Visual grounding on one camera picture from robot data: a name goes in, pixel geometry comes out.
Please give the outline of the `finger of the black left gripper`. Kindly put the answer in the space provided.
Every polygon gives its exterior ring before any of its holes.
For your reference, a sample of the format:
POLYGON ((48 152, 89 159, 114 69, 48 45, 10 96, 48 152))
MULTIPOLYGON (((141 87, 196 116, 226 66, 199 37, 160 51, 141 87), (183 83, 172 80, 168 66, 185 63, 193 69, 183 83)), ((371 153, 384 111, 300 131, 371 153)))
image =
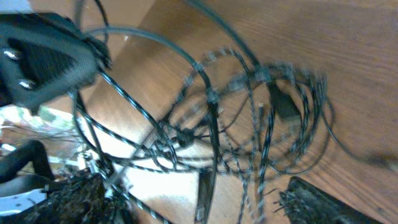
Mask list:
POLYGON ((111 66, 103 41, 53 12, 1 14, 1 106, 40 105, 95 81, 111 66))

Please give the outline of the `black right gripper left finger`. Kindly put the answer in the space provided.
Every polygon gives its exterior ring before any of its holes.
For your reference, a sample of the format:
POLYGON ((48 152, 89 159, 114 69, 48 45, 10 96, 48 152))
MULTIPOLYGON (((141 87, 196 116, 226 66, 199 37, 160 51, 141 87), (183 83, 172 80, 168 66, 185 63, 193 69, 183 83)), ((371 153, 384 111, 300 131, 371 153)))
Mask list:
POLYGON ((99 174, 69 180, 24 217, 25 223, 136 223, 126 202, 106 197, 99 174))

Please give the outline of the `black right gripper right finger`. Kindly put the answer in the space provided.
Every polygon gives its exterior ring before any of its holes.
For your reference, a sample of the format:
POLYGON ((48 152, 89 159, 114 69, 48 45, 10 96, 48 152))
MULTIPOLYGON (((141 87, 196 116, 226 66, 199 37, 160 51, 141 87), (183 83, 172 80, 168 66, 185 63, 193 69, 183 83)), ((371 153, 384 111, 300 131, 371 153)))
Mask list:
POLYGON ((300 177, 293 176, 276 201, 291 223, 381 224, 300 177))

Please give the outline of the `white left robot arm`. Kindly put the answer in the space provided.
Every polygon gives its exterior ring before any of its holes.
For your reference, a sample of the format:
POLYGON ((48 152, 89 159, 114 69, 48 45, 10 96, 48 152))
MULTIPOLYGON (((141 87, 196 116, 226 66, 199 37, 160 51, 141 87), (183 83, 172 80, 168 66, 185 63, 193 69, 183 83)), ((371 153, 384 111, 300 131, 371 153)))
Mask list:
MULTIPOLYGON (((95 81, 107 48, 85 37, 69 19, 51 12, 1 14, 1 106, 37 114, 44 103, 95 81)), ((27 140, 1 159, 1 219, 22 223, 97 223, 108 201, 100 174, 82 172, 57 181, 46 148, 27 140)))

